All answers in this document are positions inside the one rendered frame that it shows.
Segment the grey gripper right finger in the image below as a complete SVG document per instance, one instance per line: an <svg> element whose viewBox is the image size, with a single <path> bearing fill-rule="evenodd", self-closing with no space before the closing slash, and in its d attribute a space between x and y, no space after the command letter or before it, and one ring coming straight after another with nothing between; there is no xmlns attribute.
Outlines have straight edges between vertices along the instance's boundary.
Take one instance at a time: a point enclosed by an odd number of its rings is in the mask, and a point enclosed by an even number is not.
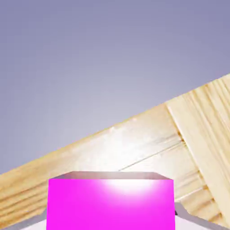
<svg viewBox="0 0 230 230"><path fill-rule="evenodd" d="M192 216L181 203L175 203L175 230L227 230L227 228Z"/></svg>

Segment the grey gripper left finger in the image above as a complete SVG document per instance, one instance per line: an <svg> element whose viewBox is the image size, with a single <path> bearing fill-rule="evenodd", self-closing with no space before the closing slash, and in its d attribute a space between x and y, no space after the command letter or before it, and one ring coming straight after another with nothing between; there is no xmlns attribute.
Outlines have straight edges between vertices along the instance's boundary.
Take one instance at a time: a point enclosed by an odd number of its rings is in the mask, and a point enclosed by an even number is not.
<svg viewBox="0 0 230 230"><path fill-rule="evenodd" d="M20 223L5 227L3 230L46 230L47 210L42 214L24 220Z"/></svg>

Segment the small magenta cube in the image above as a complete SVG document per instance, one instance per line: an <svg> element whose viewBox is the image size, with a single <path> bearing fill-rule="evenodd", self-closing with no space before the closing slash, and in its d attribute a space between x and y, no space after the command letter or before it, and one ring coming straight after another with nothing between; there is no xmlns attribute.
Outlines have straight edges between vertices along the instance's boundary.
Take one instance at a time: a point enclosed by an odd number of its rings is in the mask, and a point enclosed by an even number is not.
<svg viewBox="0 0 230 230"><path fill-rule="evenodd" d="M54 177L46 230L176 230L173 180L154 172Z"/></svg>

